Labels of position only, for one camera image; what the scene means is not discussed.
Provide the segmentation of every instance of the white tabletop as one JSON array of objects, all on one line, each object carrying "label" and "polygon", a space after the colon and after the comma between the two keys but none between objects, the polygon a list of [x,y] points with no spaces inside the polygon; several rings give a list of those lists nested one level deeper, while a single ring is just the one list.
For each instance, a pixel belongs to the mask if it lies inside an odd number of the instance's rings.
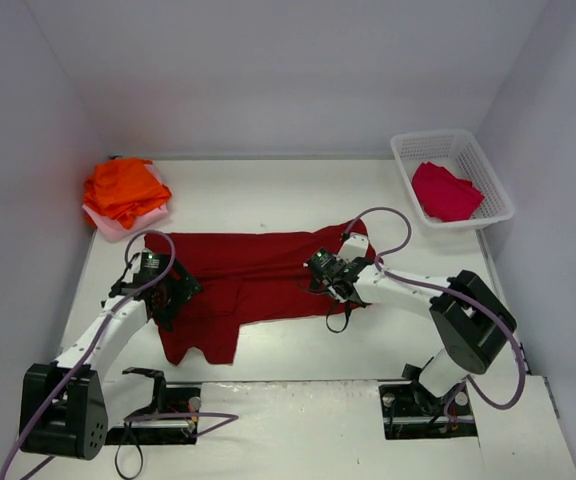
[{"label": "white tabletop", "polygon": [[[347,221],[366,208],[386,205],[406,213],[414,228],[409,246],[387,259],[390,266],[433,276],[467,269],[491,284],[476,234],[439,234],[422,227],[392,160],[196,160],[159,161],[156,166],[173,197],[170,217],[153,228],[314,231]],[[364,221],[378,251],[404,238],[404,225],[392,214],[377,212]],[[109,243],[95,235],[62,345],[74,343],[99,314],[99,302],[123,270],[126,243]],[[232,365],[210,365],[192,349],[174,366],[166,361],[157,329],[150,323],[120,354],[109,378],[127,366],[139,366],[163,370],[169,381],[183,382],[392,379],[399,378],[406,363],[424,365],[440,348],[429,316],[372,305],[354,312],[340,335],[326,330],[323,318],[261,322],[241,328]],[[506,348],[489,374],[515,372]]]},{"label": "white tabletop", "polygon": [[[438,236],[419,228],[390,161],[168,161],[157,167],[174,195],[170,218],[155,225],[164,231],[316,230],[388,205],[409,214],[415,227],[409,247],[388,259],[389,265],[427,275],[468,269],[490,281],[473,232]],[[404,235],[401,222],[386,213],[367,217],[366,224],[377,250]],[[65,345],[99,313],[99,301],[122,271],[125,243],[95,237]],[[272,382],[204,383],[202,410],[236,413],[240,420],[201,437],[195,446],[145,447],[140,480],[576,480],[540,377],[527,379],[524,396],[510,411],[495,411],[473,396],[478,438],[386,441],[375,379],[398,378],[406,362],[421,365],[440,346],[429,318],[372,305],[355,312],[340,335],[329,333],[322,318],[246,325],[233,365],[209,365],[191,351],[175,367],[166,362],[151,325],[124,349],[118,368],[158,368],[173,381]],[[516,385],[510,352],[504,350],[479,380],[492,398],[509,398]],[[199,428],[210,425],[202,420]],[[92,462],[57,459],[36,478],[117,478],[115,451],[104,447]],[[9,478],[19,478],[39,461],[20,454]],[[123,451],[126,469],[136,461],[134,449]]]},{"label": "white tabletop", "polygon": [[[494,398],[514,379],[485,376]],[[476,396],[479,438],[387,441],[375,381],[204,384],[202,410],[240,419],[200,437],[196,445],[144,447],[139,480],[576,480],[541,377],[529,377],[520,402],[500,412]],[[214,423],[199,421],[199,429]],[[117,447],[91,462],[57,459],[36,480],[114,480]],[[136,471],[137,452],[124,447],[121,465]],[[9,479],[42,460],[20,454]]]}]

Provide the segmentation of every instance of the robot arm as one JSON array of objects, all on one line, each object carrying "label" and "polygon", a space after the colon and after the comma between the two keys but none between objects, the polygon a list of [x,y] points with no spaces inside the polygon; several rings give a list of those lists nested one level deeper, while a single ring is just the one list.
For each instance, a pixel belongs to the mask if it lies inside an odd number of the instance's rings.
[{"label": "robot arm", "polygon": [[402,376],[413,383],[417,403],[434,410],[466,375],[486,373],[507,339],[490,318],[459,299],[393,281],[384,270],[417,284],[433,284],[466,294],[501,318],[512,332],[517,323],[475,273],[464,270],[456,277],[440,278],[395,272],[386,267],[378,269],[364,257],[367,247],[366,237],[353,234],[337,255],[319,250],[306,262],[312,273],[311,287],[322,288],[340,303],[387,303],[421,315],[430,313],[444,348],[423,368],[406,365]]},{"label": "robot arm", "polygon": [[159,371],[128,368],[119,380],[104,380],[121,350],[149,319],[170,329],[179,308],[201,290],[175,261],[157,283],[131,299],[125,298],[162,276],[169,262],[169,255],[142,253],[133,281],[123,282],[122,277],[113,285],[102,312],[84,334],[50,364],[35,364],[28,369],[23,382],[20,432],[49,392],[82,360],[107,322],[92,354],[41,415],[22,444],[22,451],[90,460],[104,445],[109,428],[139,409],[160,407],[166,382]]}]

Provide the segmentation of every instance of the metal screw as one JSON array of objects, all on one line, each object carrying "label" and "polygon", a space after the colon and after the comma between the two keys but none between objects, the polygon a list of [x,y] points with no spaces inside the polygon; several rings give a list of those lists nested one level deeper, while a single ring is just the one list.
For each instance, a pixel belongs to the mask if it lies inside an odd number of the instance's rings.
[{"label": "metal screw", "polygon": [[468,405],[468,395],[466,395],[464,392],[459,392],[455,397],[455,403],[460,407],[465,407]]},{"label": "metal screw", "polygon": [[188,405],[190,405],[195,412],[198,412],[199,409],[201,408],[201,398],[190,397],[188,399]]},{"label": "metal screw", "polygon": [[384,407],[390,408],[392,402],[395,401],[395,394],[394,393],[386,393],[383,397],[381,397],[381,403],[383,403]]}]

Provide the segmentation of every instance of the magenta cloth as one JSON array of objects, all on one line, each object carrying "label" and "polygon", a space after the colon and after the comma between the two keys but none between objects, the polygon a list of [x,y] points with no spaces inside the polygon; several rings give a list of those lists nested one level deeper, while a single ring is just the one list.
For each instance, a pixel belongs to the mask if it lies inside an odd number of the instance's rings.
[{"label": "magenta cloth", "polygon": [[430,162],[419,166],[412,188],[428,216],[443,222],[468,220],[485,198],[472,182]]}]

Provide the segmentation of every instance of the orange cloth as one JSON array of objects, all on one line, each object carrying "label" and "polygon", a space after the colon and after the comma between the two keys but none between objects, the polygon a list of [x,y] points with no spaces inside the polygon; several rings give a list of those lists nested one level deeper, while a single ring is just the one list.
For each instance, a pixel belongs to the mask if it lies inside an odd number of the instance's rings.
[{"label": "orange cloth", "polygon": [[141,158],[117,158],[95,166],[84,183],[84,204],[131,228],[135,218],[159,208],[172,196],[146,169],[151,164]]}]

